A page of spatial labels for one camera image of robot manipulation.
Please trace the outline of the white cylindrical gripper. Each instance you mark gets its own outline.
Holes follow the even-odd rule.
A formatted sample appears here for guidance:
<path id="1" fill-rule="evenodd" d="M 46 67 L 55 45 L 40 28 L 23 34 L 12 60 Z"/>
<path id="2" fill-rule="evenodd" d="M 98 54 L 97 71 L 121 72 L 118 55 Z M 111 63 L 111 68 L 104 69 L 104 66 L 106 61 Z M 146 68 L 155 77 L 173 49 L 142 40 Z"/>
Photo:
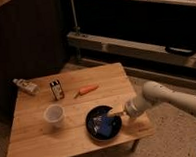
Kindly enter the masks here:
<path id="1" fill-rule="evenodd" d="M 110 110 L 107 113 L 107 117 L 122 117 L 125 115 L 126 112 L 126 114 L 128 114 L 131 118 L 138 118 L 150 107 L 151 104 L 145 99 L 144 96 L 140 94 L 139 96 L 136 96 L 126 101 L 123 107 L 124 111 L 116 112 L 114 110 Z"/>

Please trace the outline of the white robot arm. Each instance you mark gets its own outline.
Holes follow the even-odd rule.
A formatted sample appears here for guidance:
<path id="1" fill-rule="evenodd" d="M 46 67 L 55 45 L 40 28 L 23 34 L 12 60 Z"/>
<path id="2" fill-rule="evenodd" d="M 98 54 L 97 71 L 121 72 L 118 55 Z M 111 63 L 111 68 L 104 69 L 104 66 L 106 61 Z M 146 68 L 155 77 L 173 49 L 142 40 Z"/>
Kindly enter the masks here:
<path id="1" fill-rule="evenodd" d="M 159 82 L 148 81 L 134 98 L 127 100 L 122 107 L 112 108 L 107 116 L 138 118 L 145 111 L 160 103 L 168 103 L 196 117 L 196 95 L 168 89 Z"/>

